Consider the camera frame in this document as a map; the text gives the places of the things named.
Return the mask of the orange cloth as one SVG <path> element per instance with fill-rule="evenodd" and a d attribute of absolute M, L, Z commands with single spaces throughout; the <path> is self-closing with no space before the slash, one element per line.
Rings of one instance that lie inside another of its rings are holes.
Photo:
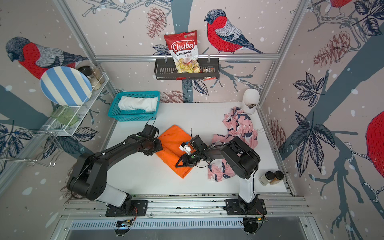
<path fill-rule="evenodd" d="M 179 177 L 184 179 L 192 170 L 189 167 L 176 168 L 176 164 L 185 152 L 180 150 L 180 145 L 191 140 L 191 136 L 179 126 L 173 125 L 159 136 L 163 150 L 156 155 L 170 167 Z"/>

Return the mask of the white shorts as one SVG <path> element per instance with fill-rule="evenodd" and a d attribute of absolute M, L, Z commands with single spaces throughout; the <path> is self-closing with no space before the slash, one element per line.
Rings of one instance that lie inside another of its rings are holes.
<path fill-rule="evenodd" d="M 158 97 L 155 98 L 133 98 L 121 97 L 118 107 L 123 111 L 144 110 L 154 112 L 157 109 Z"/>

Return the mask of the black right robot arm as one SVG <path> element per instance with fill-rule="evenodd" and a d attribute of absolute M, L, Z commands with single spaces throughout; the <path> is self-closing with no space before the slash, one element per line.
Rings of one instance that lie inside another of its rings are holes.
<path fill-rule="evenodd" d="M 202 168 L 208 169 L 208 179 L 220 182 L 237 176 L 243 179 L 239 196 L 249 204 L 257 198 L 254 184 L 247 187 L 252 174 L 259 169 L 260 156 L 239 137 L 227 143 L 212 143 L 209 146 L 197 135 L 188 142 L 181 143 L 179 150 L 184 154 L 175 163 L 175 168 L 194 168 L 205 162 Z"/>

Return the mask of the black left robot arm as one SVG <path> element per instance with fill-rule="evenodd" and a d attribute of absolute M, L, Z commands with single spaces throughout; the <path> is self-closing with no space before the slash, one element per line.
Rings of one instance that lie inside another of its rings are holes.
<path fill-rule="evenodd" d="M 146 124 L 143 131 L 128 136 L 115 146 L 94 154 L 80 155 L 67 182 L 67 189 L 91 201 L 129 209 L 131 197 L 107 183 L 107 172 L 130 155 L 143 153 L 151 156 L 162 151 L 158 135 L 156 127 Z"/>

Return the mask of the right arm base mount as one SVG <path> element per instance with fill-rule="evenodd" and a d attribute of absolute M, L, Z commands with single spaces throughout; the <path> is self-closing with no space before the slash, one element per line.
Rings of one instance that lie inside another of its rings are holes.
<path fill-rule="evenodd" d="M 245 202 L 243 199 L 226 199 L 226 205 L 223 209 L 229 216 L 240 215 L 260 215 L 267 214 L 266 205 L 263 199 L 254 198 L 250 203 Z"/>

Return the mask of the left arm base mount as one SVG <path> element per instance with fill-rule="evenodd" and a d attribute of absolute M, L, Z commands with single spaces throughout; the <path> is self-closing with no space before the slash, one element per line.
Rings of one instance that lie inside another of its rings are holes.
<path fill-rule="evenodd" d="M 148 208 L 147 200 L 127 200 L 121 207 L 108 205 L 106 217 L 144 217 Z"/>

